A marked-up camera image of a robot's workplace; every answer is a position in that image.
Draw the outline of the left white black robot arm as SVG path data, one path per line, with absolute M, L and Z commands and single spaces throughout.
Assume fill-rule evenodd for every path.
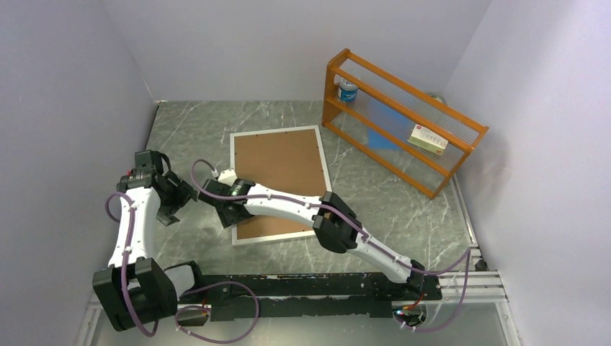
M 94 273 L 92 286 L 111 325 L 121 332 L 136 328 L 156 334 L 159 321 L 175 315 L 181 297 L 200 301 L 206 283 L 193 261 L 163 269 L 153 254 L 157 223 L 178 222 L 175 213 L 197 193 L 171 170 L 166 154 L 135 153 L 135 166 L 120 178 L 112 194 L 120 200 L 117 241 L 107 268 Z

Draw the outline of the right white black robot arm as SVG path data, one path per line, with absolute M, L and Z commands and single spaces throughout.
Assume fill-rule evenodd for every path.
M 324 249 L 351 254 L 372 265 L 396 283 L 403 298 L 416 298 L 424 289 L 424 267 L 379 242 L 334 192 L 295 195 L 247 179 L 235 178 L 229 185 L 218 177 L 207 179 L 199 191 L 199 199 L 216 209 L 225 228 L 255 216 L 293 221 L 313 230 Z

